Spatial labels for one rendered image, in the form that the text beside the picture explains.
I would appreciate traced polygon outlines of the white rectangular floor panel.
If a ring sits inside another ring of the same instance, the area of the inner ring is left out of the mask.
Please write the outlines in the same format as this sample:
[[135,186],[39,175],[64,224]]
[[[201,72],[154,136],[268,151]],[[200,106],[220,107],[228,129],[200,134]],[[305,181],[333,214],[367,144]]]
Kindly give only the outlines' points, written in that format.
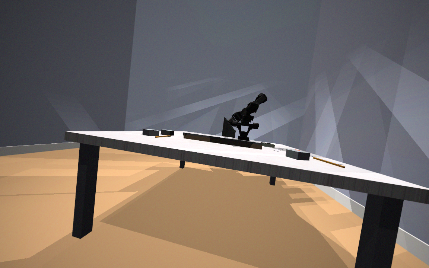
[[262,150],[262,143],[259,141],[254,141],[254,140],[245,141],[245,140],[238,140],[238,138],[209,135],[209,134],[202,134],[202,133],[193,133],[193,132],[184,133],[183,138],[191,139],[191,140],[199,140],[199,141],[204,141],[204,142],[213,142],[213,143],[217,143],[217,144],[227,144],[227,145],[233,145],[233,146],[255,148],[255,149],[261,149]]

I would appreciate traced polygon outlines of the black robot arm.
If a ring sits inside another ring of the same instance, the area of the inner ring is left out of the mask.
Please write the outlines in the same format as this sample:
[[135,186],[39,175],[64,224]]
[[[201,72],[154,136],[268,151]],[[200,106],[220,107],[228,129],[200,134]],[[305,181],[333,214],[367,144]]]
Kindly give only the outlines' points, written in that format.
[[[255,99],[255,101],[249,102],[246,108],[244,108],[242,111],[238,111],[234,113],[232,117],[228,120],[229,124],[232,124],[233,120],[234,121],[237,120],[237,122],[239,122],[242,119],[242,114],[245,114],[245,116],[243,117],[243,121],[249,121],[249,122],[253,121],[254,116],[251,116],[250,114],[256,113],[257,109],[259,108],[259,105],[266,101],[267,101],[267,96],[263,93],[260,93]],[[247,114],[249,114],[249,117],[246,117]]]

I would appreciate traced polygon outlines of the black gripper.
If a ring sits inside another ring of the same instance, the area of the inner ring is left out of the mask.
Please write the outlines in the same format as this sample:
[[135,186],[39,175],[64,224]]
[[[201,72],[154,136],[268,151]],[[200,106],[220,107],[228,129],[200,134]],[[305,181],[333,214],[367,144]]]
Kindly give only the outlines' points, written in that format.
[[248,136],[248,133],[249,133],[250,130],[252,130],[252,129],[258,129],[259,123],[249,124],[249,121],[243,121],[243,117],[244,116],[245,116],[245,114],[242,114],[241,123],[233,120],[232,121],[232,127],[237,127],[239,129],[239,134],[240,135],[241,135],[241,125],[248,127],[248,131],[247,131],[247,136]]

